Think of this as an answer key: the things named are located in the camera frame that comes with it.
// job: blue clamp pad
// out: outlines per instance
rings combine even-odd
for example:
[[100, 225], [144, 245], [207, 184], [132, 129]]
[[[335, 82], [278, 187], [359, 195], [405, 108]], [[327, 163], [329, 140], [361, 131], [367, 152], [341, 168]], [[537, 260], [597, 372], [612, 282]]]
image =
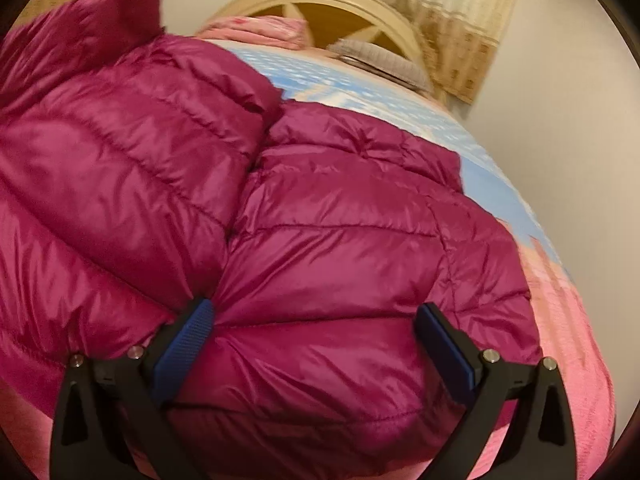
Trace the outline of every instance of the blue clamp pad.
[[469, 346], [462, 340], [468, 339], [466, 334], [454, 329], [432, 303], [418, 307], [414, 330], [452, 399], [471, 406], [476, 400], [476, 386], [482, 370], [476, 370], [466, 357], [465, 350], [469, 348], [461, 349], [459, 346], [460, 343]]
[[160, 406], [173, 399], [213, 329], [213, 305], [202, 300], [158, 359], [152, 372], [151, 398]]

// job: puffer jacket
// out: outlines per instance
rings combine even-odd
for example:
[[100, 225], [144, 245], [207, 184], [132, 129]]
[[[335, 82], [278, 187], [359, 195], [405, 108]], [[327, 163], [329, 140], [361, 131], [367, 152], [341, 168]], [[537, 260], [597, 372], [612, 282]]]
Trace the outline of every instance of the puffer jacket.
[[[166, 411], [208, 472], [338, 480], [432, 457], [460, 418], [424, 301], [541, 356], [516, 245], [459, 157], [164, 34], [159, 0], [75, 0], [0, 47], [0, 376], [52, 415], [70, 354], [216, 324]], [[508, 413], [501, 420], [505, 424]]]

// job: wooden headboard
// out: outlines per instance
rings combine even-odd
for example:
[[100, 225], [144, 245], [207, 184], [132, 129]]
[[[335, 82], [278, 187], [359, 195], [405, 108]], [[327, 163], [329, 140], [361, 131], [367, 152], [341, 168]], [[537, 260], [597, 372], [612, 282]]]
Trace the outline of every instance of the wooden headboard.
[[424, 67], [413, 26], [381, 0], [234, 0], [212, 18], [265, 15], [304, 18], [311, 46], [325, 48], [340, 38], [367, 41]]

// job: shiny nylon fabric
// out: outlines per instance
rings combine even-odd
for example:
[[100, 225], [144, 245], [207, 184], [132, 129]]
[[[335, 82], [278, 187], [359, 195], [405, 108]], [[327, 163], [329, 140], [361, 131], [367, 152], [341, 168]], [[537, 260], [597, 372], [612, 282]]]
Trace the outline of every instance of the shiny nylon fabric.
[[0, 47], [0, 375], [51, 415], [69, 354], [119, 356], [203, 294], [214, 335], [167, 416], [204, 469], [431, 458], [461, 410], [417, 347], [418, 304], [541, 356], [510, 234], [462, 194], [455, 153], [282, 102], [158, 9], [76, 0]]

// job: pink bedsheet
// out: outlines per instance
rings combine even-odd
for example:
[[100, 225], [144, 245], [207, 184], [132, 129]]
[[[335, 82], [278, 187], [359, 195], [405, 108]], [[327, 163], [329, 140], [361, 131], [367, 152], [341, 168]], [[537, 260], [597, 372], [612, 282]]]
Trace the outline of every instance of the pink bedsheet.
[[[556, 357], [562, 371], [574, 420], [578, 480], [586, 480], [607, 454], [614, 423], [613, 386], [574, 285], [542, 246], [531, 242], [531, 247], [519, 245], [520, 259], [542, 348]], [[0, 426], [36, 476], [48, 480], [51, 421], [1, 381]], [[472, 478], [489, 470], [505, 433], [502, 428], [492, 434]], [[407, 467], [377, 480], [415, 480], [425, 466]]]

